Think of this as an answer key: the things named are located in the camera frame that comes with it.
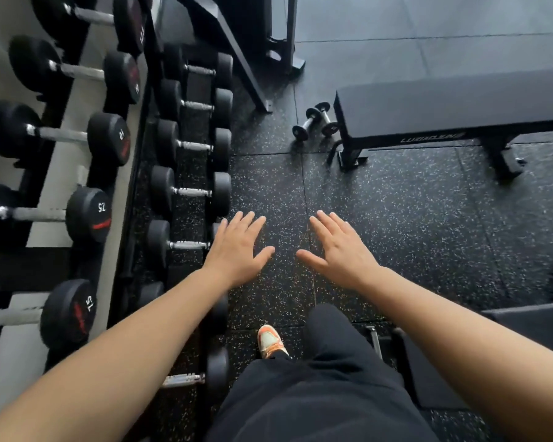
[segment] hand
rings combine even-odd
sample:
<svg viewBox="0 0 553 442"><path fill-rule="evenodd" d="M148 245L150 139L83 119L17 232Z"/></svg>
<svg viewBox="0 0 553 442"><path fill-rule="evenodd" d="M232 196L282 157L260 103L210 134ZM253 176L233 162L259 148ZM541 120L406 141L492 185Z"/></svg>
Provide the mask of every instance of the hand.
<svg viewBox="0 0 553 442"><path fill-rule="evenodd" d="M297 257L340 287L361 291L381 267L357 232L333 212L317 211L310 223L324 247L325 259L307 250L297 251Z"/></svg>
<svg viewBox="0 0 553 442"><path fill-rule="evenodd" d="M254 243L266 217L262 216L254 223L253 212L242 217L243 212L238 212L229 225L227 219L221 221L203 265L203 270L225 276L229 289L254 279L275 252L273 246L267 246L254 257Z"/></svg>

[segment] weight bench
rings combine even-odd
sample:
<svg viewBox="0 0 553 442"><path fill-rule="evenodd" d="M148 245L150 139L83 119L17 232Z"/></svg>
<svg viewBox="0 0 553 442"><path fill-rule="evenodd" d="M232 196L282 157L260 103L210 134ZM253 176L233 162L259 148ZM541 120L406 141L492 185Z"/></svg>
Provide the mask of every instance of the weight bench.
<svg viewBox="0 0 553 442"><path fill-rule="evenodd" d="M553 350L553 304L487 310L483 314ZM375 330L367 329L371 332L371 338L376 339ZM378 342L383 347L385 338L380 338ZM420 409L468 409L465 402L401 329L395 329L392 333L391 350L398 360L398 370L406 390Z"/></svg>
<svg viewBox="0 0 553 442"><path fill-rule="evenodd" d="M516 136L553 131L553 71L370 83L340 88L334 110L342 169L369 150L418 142L477 139L501 180L523 172Z"/></svg>

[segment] gym floor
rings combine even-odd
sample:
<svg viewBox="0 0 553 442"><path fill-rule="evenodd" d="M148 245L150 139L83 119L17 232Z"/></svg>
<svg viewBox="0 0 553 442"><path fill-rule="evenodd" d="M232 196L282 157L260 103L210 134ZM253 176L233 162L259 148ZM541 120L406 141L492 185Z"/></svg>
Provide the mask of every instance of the gym floor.
<svg viewBox="0 0 553 442"><path fill-rule="evenodd" d="M285 0L273 0L273 15L284 18ZM165 39L176 39L180 18L184 9L165 0ZM284 34L280 25L275 34ZM553 302L553 133L516 139L516 153L528 165L510 185L494 180L471 141L381 149L366 165L342 173L336 162L327 164L331 141L320 140L317 130L303 144L291 133L308 107L333 103L335 90L345 85L553 68L553 0L299 0L296 40L307 60L298 80L253 66L273 99L272 115L255 112L239 81L234 88L232 215L265 215L259 245L277 251L256 281L230 292L232 380L257 357L255 335L264 323L301 357L301 327L320 302L338 306L357 327L375 324L382 334L391 328L356 294L295 260L297 248L317 250L308 229L317 209L336 211L354 225L382 265L473 310ZM189 79L192 100L200 82ZM208 99L208 86L204 95ZM183 137L206 139L207 122L188 115ZM138 237L153 217L147 173L154 162L144 146L134 210ZM184 153L178 178L200 186L204 168L200 155ZM202 202L179 202L174 237L203 238L203 217ZM154 280L138 254L138 278ZM200 260L201 254L174 255L176 263ZM197 352L194 335L173 373L196 371ZM192 439L195 398L193 388L157 395L152 411L160 440ZM473 413L423 414L441 441L496 437Z"/></svg>

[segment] shoe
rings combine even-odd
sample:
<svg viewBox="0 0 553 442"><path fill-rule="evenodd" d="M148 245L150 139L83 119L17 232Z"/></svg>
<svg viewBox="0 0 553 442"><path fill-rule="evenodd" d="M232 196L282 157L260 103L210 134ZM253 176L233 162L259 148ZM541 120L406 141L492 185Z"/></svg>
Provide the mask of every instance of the shoe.
<svg viewBox="0 0 553 442"><path fill-rule="evenodd" d="M283 351L289 355L275 328L268 324L258 330L258 350L263 359L270 358L274 351Z"/></svg>

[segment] left hand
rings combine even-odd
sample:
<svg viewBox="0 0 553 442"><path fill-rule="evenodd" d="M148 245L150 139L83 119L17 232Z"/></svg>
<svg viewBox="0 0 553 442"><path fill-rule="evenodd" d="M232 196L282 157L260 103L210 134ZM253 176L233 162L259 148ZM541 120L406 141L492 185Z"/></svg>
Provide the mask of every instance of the left hand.
<svg viewBox="0 0 553 442"><path fill-rule="evenodd" d="M229 289L254 279L275 252L273 246L267 246L254 257L254 243L266 217L253 220L254 212L244 217L241 211L236 213L229 224L227 219L223 219L205 259L203 270L225 277Z"/></svg>

